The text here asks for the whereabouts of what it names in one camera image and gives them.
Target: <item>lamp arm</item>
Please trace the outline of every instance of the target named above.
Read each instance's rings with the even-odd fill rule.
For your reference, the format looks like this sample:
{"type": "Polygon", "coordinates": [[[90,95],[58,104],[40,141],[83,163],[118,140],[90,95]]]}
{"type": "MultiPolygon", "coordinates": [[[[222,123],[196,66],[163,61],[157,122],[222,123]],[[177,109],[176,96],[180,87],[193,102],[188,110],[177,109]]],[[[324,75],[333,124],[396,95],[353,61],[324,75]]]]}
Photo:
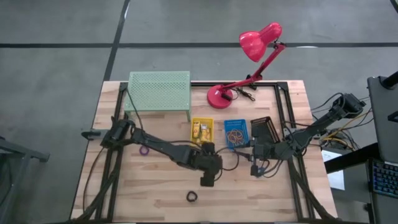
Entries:
{"type": "Polygon", "coordinates": [[[261,72],[264,71],[269,64],[281,53],[286,48],[286,45],[282,42],[275,42],[274,44],[274,51],[268,56],[268,58],[261,63],[260,67],[254,72],[253,75],[250,76],[250,78],[246,80],[242,80],[240,82],[234,82],[229,85],[224,85],[221,86],[220,91],[222,90],[227,90],[230,88],[234,88],[237,86],[244,86],[250,83],[254,83],[256,81],[262,80],[262,75],[261,72]]]}

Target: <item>wooden tabletop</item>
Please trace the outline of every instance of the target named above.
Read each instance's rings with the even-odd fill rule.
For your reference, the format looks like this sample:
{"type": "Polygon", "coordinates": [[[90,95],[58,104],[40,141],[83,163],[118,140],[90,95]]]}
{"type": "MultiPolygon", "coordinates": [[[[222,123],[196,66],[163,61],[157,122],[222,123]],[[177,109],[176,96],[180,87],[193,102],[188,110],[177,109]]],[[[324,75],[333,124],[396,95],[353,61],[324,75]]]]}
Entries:
{"type": "MultiPolygon", "coordinates": [[[[310,124],[312,116],[304,83],[287,81],[296,122],[310,124]]],[[[119,82],[104,82],[93,128],[111,127],[111,116],[116,106],[119,82]]],[[[206,100],[208,87],[192,88],[192,117],[211,117],[215,120],[216,149],[225,147],[224,124],[226,119],[245,119],[251,135],[250,120],[270,116],[280,135],[279,115],[274,89],[259,87],[256,91],[245,88],[256,101],[240,96],[229,108],[217,110],[206,100]]],[[[190,123],[185,112],[141,113],[146,132],[164,140],[189,140],[190,123]]],[[[287,163],[270,179],[250,176],[251,163],[240,160],[239,167],[223,172],[214,187],[200,187],[203,172],[184,169],[170,159],[151,150],[148,156],[139,154],[138,145],[125,147],[116,198],[114,222],[274,222],[295,221],[296,212],[287,163]],[[188,191],[198,194],[195,203],[187,202],[188,191]]],[[[83,189],[90,167],[101,150],[100,140],[88,145],[80,183],[73,206],[72,218],[82,213],[83,189]]],[[[86,207],[97,194],[106,150],[94,168],[86,196],[86,207]]],[[[224,168],[236,164],[236,155],[226,151],[221,154],[224,168]]],[[[308,181],[312,192],[328,212],[336,216],[328,178],[319,147],[309,146],[304,157],[308,181]]],[[[300,194],[305,208],[303,193],[300,194]]]]}

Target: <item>concrete floor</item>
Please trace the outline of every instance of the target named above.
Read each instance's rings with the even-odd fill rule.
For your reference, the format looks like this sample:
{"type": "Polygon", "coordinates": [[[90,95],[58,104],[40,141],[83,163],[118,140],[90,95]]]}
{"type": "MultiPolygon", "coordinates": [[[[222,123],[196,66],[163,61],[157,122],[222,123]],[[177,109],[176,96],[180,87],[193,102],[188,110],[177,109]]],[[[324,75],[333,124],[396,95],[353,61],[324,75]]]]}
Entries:
{"type": "MultiPolygon", "coordinates": [[[[123,3],[0,0],[0,44],[112,43],[123,3]]],[[[272,21],[282,24],[280,40],[287,43],[398,40],[398,13],[388,0],[133,0],[126,15],[122,43],[231,43],[272,21]]],[[[70,215],[87,145],[80,131],[92,124],[110,52],[0,48],[0,135],[51,153],[48,163],[29,167],[13,223],[60,222],[70,215]]],[[[315,107],[339,91],[367,96],[366,78],[395,72],[397,55],[397,47],[287,48],[263,75],[304,80],[315,107]]],[[[146,70],[239,80],[257,66],[239,48],[119,49],[110,80],[146,70]]],[[[352,134],[361,146],[376,141],[372,124],[352,134]]],[[[341,218],[367,218],[360,203],[335,200],[341,218]]]]}

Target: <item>keyboard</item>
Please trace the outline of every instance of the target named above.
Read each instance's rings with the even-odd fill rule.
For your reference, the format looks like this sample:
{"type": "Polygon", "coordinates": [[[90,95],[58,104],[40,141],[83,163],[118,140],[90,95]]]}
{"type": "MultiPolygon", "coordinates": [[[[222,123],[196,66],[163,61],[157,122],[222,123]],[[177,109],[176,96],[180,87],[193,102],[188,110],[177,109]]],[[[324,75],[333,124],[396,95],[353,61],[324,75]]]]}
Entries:
{"type": "Polygon", "coordinates": [[[371,161],[372,191],[378,194],[398,198],[398,166],[371,161]]]}

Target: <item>blue container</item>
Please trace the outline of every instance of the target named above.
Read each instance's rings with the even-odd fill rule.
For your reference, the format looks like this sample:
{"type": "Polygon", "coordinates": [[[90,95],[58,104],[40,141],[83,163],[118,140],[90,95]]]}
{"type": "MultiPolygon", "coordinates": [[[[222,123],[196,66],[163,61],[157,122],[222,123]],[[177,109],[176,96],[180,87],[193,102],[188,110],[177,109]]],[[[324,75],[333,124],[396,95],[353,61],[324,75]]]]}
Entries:
{"type": "Polygon", "coordinates": [[[228,148],[246,145],[249,142],[246,120],[234,119],[224,121],[225,141],[228,148]]]}

